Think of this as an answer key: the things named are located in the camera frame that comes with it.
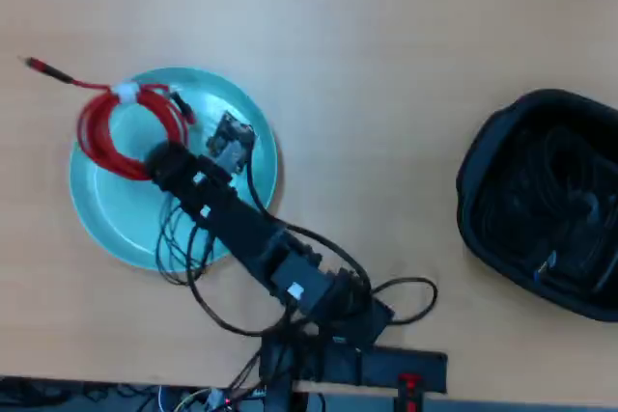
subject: black cable bundle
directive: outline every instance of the black cable bundle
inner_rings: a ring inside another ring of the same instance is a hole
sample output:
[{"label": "black cable bundle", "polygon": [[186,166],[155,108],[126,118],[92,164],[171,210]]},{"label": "black cable bundle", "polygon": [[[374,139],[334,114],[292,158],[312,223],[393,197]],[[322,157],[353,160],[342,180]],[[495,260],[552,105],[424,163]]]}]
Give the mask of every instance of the black cable bundle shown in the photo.
[{"label": "black cable bundle", "polygon": [[458,175],[468,247],[517,284],[618,320],[618,112],[537,91],[492,115]]},{"label": "black cable bundle", "polygon": [[[421,310],[419,313],[413,316],[392,320],[390,325],[405,325],[405,324],[413,323],[415,321],[420,320],[424,316],[426,316],[434,308],[435,303],[437,301],[437,286],[431,280],[425,277],[403,277],[403,278],[397,278],[397,279],[390,280],[388,282],[381,284],[380,286],[376,288],[372,288],[371,281],[365,269],[339,245],[337,245],[336,243],[332,242],[328,238],[318,233],[309,231],[299,226],[295,226],[293,224],[288,224],[282,221],[281,219],[278,219],[275,216],[271,215],[267,211],[267,209],[264,207],[262,201],[260,200],[258,196],[258,193],[254,185],[254,181],[253,181],[253,169],[252,168],[253,168],[252,159],[251,159],[251,156],[249,156],[247,166],[246,166],[247,183],[249,187],[249,192],[251,194],[253,202],[257,206],[258,210],[265,216],[265,218],[268,219],[269,221],[277,222],[277,223],[284,225],[289,231],[293,233],[298,233],[308,238],[311,238],[317,241],[318,243],[320,243],[325,248],[335,253],[344,262],[346,262],[351,267],[351,269],[355,272],[355,274],[359,277],[368,295],[377,294],[388,288],[391,288],[393,286],[400,285],[400,284],[422,284],[422,285],[428,286],[432,290],[432,294],[433,294],[432,299],[430,300],[429,304],[423,310]],[[160,235],[157,241],[156,252],[155,252],[156,262],[159,267],[159,271],[161,275],[165,278],[165,280],[175,285],[188,286],[191,290],[191,293],[193,294],[193,297],[198,302],[200,307],[204,310],[204,312],[206,312],[207,315],[210,318],[212,318],[212,320],[224,330],[227,330],[229,332],[232,332],[238,335],[243,335],[245,337],[254,337],[254,338],[255,337],[261,338],[264,336],[274,335],[284,340],[285,343],[288,343],[290,346],[293,346],[295,350],[299,352],[302,351],[303,336],[305,336],[304,327],[309,323],[309,319],[306,317],[293,319],[293,312],[295,310],[291,307],[286,307],[284,309],[283,315],[276,323],[262,330],[246,330],[243,328],[236,327],[230,324],[229,322],[225,321],[221,316],[219,316],[211,308],[211,306],[204,300],[204,298],[200,294],[195,284],[195,281],[200,276],[205,274],[208,270],[208,265],[209,265],[209,262],[211,262],[212,250],[213,250],[213,245],[216,240],[216,237],[209,233],[204,252],[202,253],[202,258],[199,261],[196,261],[193,258],[191,258],[193,256],[192,254],[193,243],[195,241],[195,237],[199,231],[199,228],[197,225],[193,227],[189,235],[186,248],[184,249],[176,241],[176,238],[175,238],[176,228],[178,227],[179,221],[181,220],[180,216],[183,214],[183,212],[181,211],[179,206],[172,206],[172,204],[173,204],[173,197],[170,197],[169,200],[165,203],[164,208],[161,212],[161,221],[160,221],[161,230],[160,230]],[[167,246],[168,253],[169,253],[169,261],[168,261],[167,266],[163,265],[163,260],[161,257],[161,245],[163,244]],[[182,265],[184,269],[184,276],[172,270],[174,269],[174,266],[177,264]],[[346,316],[350,316],[350,315],[351,314],[342,315],[342,317],[345,318]],[[323,327],[321,336],[324,337],[324,341],[325,341],[326,338],[328,337],[327,327]],[[282,367],[283,359],[282,359],[282,356],[280,356],[276,362],[275,369],[273,370],[273,374],[270,376],[270,378],[262,379],[257,384],[244,389],[244,391],[240,393],[239,390],[242,388],[250,372],[257,365],[260,359],[260,354],[261,354],[261,350],[259,349],[251,357],[251,359],[245,365],[245,367],[242,369],[239,375],[230,383],[230,385],[228,386],[226,390],[226,393],[229,398],[228,402],[224,405],[221,405],[220,407],[215,408],[214,411],[234,410],[233,407],[236,404],[242,402],[243,400],[250,398],[252,394],[254,393],[254,391],[267,387],[268,384],[270,384],[271,382],[275,381],[276,379],[278,379],[279,377],[281,377],[282,375],[290,371],[291,369],[290,367],[286,367],[286,368]]]}]

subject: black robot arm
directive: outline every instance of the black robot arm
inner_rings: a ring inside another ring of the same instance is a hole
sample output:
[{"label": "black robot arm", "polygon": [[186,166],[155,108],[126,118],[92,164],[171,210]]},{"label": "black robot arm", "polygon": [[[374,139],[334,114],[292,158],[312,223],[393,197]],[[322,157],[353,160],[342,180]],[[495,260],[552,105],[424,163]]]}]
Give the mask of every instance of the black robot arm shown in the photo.
[{"label": "black robot arm", "polygon": [[195,156],[182,145],[164,143],[147,159],[153,182],[170,192],[202,229],[221,240],[268,292],[293,305],[321,329],[348,343],[372,345],[393,312],[367,285],[345,269],[321,272],[322,257],[242,201],[219,163]]}]

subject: cable tie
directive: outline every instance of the cable tie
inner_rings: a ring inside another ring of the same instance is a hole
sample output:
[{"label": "cable tie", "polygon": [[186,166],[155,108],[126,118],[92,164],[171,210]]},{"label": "cable tie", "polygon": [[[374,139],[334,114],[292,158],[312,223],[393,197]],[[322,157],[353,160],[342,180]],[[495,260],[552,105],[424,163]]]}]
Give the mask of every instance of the cable tie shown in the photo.
[{"label": "cable tie", "polygon": [[140,86],[136,82],[128,81],[112,87],[112,94],[116,94],[120,100],[120,104],[135,103],[137,94],[139,94]]}]

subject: teal plate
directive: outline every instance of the teal plate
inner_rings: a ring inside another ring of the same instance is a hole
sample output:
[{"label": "teal plate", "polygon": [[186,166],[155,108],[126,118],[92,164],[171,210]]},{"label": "teal plate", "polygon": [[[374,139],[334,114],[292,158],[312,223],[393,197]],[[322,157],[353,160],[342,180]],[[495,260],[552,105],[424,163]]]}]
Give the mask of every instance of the teal plate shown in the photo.
[{"label": "teal plate", "polygon": [[[195,154],[205,153],[206,141],[213,135],[225,111],[242,123],[251,124],[257,135],[253,150],[255,186],[264,204],[270,203],[277,181],[274,136],[262,111],[241,89],[220,76],[191,68],[155,69],[132,79],[139,83],[174,85],[179,89],[197,118],[197,124],[189,131],[189,149]],[[118,107],[112,114],[110,128],[117,150],[136,159],[143,160],[153,147],[166,140],[165,130],[158,119],[138,104]],[[156,185],[123,179],[101,169],[76,142],[70,154],[69,185],[79,219],[96,242],[121,261],[157,270],[155,246],[161,208],[167,197]],[[234,176],[232,185],[241,199],[253,205],[246,170]],[[175,238],[183,249],[192,226],[188,216],[180,218]],[[201,257],[206,238],[206,232],[202,231],[196,236],[194,259]],[[213,261],[227,253],[225,247],[216,242]],[[167,270],[183,270],[181,265],[169,262],[165,245],[161,246],[161,260]]]}]

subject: plate rim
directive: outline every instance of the plate rim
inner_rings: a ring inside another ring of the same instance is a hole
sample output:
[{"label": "plate rim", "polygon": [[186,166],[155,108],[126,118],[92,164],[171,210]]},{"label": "plate rim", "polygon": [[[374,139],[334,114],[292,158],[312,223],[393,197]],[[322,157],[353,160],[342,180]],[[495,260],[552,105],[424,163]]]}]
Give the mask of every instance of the plate rim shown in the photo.
[{"label": "plate rim", "polygon": [[[180,71],[180,70],[191,70],[194,72],[199,72],[202,73],[206,76],[209,77],[214,77],[217,80],[220,80],[222,82],[224,82],[226,85],[230,86],[232,89],[234,89],[235,92],[238,92],[242,95],[243,98],[246,98],[247,101],[249,101],[259,112],[259,115],[264,119],[265,123],[266,123],[266,128],[267,128],[267,138],[268,141],[272,144],[272,146],[274,147],[274,182],[272,183],[272,186],[270,187],[270,189],[268,190],[268,195],[264,200],[264,206],[266,208],[268,208],[274,198],[274,194],[276,192],[277,189],[277,185],[279,182],[279,148],[277,145],[277,139],[274,135],[274,132],[272,130],[272,127],[270,126],[270,124],[268,123],[268,119],[266,117],[266,115],[264,114],[264,112],[262,111],[262,108],[260,106],[258,106],[258,104],[253,100],[253,98],[251,98],[243,89],[241,89],[239,86],[237,86],[236,84],[234,84],[232,81],[230,81],[229,79],[221,76],[220,74],[211,72],[207,69],[201,69],[201,68],[195,68],[195,67],[164,67],[164,68],[156,68],[156,69],[149,69],[143,72],[140,72],[139,74],[134,74],[133,76],[131,76],[128,81],[136,81],[138,80],[140,77],[152,73],[152,72],[157,72],[157,71],[169,71],[169,70],[176,70],[176,71]],[[142,265],[142,264],[137,264],[134,261],[131,261],[123,256],[117,255],[116,253],[113,253],[112,251],[109,250],[109,248],[100,240],[98,239],[98,237],[95,235],[95,233],[91,230],[91,228],[88,226],[88,224],[86,224],[86,222],[83,219],[82,213],[80,212],[80,206],[78,206],[77,201],[75,199],[75,193],[74,193],[74,185],[73,185],[73,180],[72,180],[72,165],[73,165],[73,158],[76,156],[76,154],[81,150],[79,147],[79,143],[77,142],[77,136],[73,134],[73,138],[72,138],[72,147],[70,150],[70,155],[69,155],[69,166],[68,166],[68,175],[69,175],[69,193],[70,193],[70,200],[73,206],[73,210],[75,211],[75,213],[77,214],[77,218],[79,219],[79,222],[81,224],[81,226],[84,228],[84,230],[88,233],[88,235],[90,236],[90,238],[101,248],[103,249],[107,255],[111,256],[112,258],[115,258],[119,261],[124,262],[125,264],[128,264],[131,267],[137,268],[137,269],[144,269],[144,270],[152,270],[152,271],[158,271],[158,268],[156,267],[156,264],[153,264],[152,266],[150,265]],[[92,161],[90,158],[88,158],[88,161],[90,163],[94,164],[94,161]],[[214,261],[220,261],[223,260],[225,258],[227,258],[230,255],[230,252],[226,252],[223,255],[221,255],[220,258],[215,259]]]}]

